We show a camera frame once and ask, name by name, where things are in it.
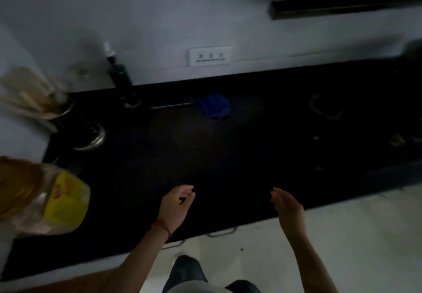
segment pants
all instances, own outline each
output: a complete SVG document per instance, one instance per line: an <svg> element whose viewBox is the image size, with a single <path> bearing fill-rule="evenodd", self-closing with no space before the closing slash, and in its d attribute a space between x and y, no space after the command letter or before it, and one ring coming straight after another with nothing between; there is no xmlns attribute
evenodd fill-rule
<svg viewBox="0 0 422 293"><path fill-rule="evenodd" d="M176 259L162 293L167 293L176 285L191 280L208 282L198 260L187 255L181 255ZM226 286L226 289L233 293L261 293L254 284L246 280L234 281Z"/></svg>

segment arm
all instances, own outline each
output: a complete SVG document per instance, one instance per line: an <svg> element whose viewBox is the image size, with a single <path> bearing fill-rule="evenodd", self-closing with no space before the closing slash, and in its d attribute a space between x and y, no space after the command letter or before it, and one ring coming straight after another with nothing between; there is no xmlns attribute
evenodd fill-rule
<svg viewBox="0 0 422 293"><path fill-rule="evenodd" d="M158 220L164 221L170 233L184 221L195 193L193 186L181 185L163 197ZM161 226L149 230L141 242L119 266L102 293L139 293L161 247L168 240L168 232Z"/></svg>
<svg viewBox="0 0 422 293"><path fill-rule="evenodd" d="M337 293L324 264L308 240L303 206L288 192L274 188L271 202L293 249L305 293Z"/></svg>

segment yellow label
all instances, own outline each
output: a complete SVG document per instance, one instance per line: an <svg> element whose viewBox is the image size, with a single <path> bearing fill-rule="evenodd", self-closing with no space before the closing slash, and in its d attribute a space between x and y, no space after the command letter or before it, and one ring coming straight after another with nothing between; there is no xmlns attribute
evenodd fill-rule
<svg viewBox="0 0 422 293"><path fill-rule="evenodd" d="M44 220L65 226L79 226L88 210L89 191L74 175L62 171L56 178L49 201L45 207Z"/></svg>

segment electrical outlet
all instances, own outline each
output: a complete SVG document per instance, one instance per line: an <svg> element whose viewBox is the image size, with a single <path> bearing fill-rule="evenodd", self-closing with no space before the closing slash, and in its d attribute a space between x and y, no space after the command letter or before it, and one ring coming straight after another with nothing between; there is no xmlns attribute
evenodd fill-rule
<svg viewBox="0 0 422 293"><path fill-rule="evenodd" d="M196 47L189 49L189 66L229 64L232 61L233 45L222 47Z"/></svg>

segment black countertop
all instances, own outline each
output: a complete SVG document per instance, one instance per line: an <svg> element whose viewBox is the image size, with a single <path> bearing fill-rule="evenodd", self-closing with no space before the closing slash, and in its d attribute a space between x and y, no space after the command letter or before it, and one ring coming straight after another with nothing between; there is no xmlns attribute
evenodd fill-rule
<svg viewBox="0 0 422 293"><path fill-rule="evenodd" d="M179 184L197 196L172 241L276 216L273 186L309 209L421 181L411 138L421 108L404 70L397 60L360 61L144 85L135 109L115 90L74 94L107 131L102 146L78 155L92 190L87 216L69 234L16 239L2 280L129 252ZM208 119L197 104L149 109L158 97L217 92L232 104L228 119ZM339 120L310 108L316 93L320 108L344 109ZM395 133L406 145L389 144ZM45 161L63 152L52 136Z"/></svg>

